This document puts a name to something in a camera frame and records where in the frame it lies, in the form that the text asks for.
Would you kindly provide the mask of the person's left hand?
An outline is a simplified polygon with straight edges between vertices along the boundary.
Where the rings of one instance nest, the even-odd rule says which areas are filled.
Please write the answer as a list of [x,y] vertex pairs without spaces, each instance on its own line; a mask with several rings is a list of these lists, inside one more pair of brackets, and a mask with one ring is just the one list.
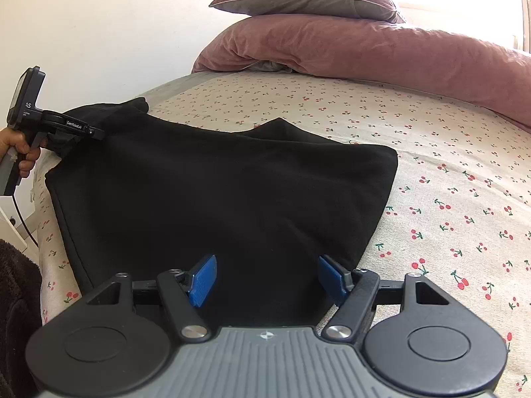
[[46,145],[46,141],[42,140],[38,147],[30,147],[26,141],[23,132],[13,130],[11,128],[3,128],[0,133],[1,141],[1,156],[4,156],[7,151],[14,147],[18,154],[21,154],[24,159],[19,163],[19,175],[22,178],[27,178],[35,166],[40,156],[40,148]]

